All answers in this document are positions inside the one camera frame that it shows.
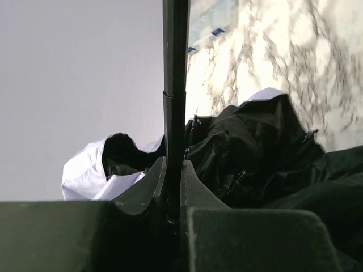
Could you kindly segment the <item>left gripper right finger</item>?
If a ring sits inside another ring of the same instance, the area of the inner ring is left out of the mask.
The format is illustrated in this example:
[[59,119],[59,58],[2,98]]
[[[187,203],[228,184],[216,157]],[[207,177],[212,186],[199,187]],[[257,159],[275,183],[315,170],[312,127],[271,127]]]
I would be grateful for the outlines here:
[[232,209],[185,161],[180,183],[183,271],[340,271],[327,229],[312,212]]

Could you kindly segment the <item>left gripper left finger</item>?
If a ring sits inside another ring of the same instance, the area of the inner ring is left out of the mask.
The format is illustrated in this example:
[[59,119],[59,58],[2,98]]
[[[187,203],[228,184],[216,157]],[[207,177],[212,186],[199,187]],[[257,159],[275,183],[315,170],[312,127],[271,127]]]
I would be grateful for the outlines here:
[[1,203],[2,271],[164,271],[166,160],[113,201]]

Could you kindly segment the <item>lavender folding umbrella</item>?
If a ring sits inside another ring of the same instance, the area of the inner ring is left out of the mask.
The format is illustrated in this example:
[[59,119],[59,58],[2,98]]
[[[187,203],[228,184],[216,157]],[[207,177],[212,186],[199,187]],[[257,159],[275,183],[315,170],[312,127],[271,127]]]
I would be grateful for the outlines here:
[[66,200],[95,196],[106,184],[142,175],[149,181],[160,158],[172,185],[183,160],[232,208],[303,209],[317,214],[333,239],[341,271],[362,270],[362,147],[331,151],[335,129],[351,132],[344,110],[362,98],[361,1],[249,1],[239,30],[240,56],[263,43],[272,75],[289,87],[267,99],[262,92],[216,117],[195,117],[183,140],[171,133],[156,150],[139,150],[117,133],[89,145],[64,165]]

